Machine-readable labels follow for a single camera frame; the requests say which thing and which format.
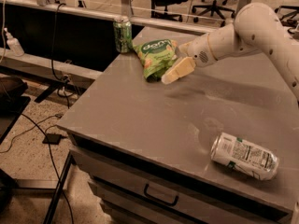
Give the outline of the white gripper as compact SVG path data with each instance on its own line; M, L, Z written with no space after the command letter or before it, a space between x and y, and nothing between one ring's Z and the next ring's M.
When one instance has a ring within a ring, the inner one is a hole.
M170 84L181 77L187 76L194 71L195 64L199 67L206 67L217 61L209 46L208 35L198 36L190 43L179 45L178 49L181 54L190 57L179 58L163 74L163 84Z

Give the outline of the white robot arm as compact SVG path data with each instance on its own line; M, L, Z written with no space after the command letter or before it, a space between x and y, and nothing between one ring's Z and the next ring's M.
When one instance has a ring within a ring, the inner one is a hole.
M162 75L162 82L170 84L197 67L255 50L268 57L299 100L299 45L285 30L275 11L263 3L245 5L233 23L180 45L179 51L185 56Z

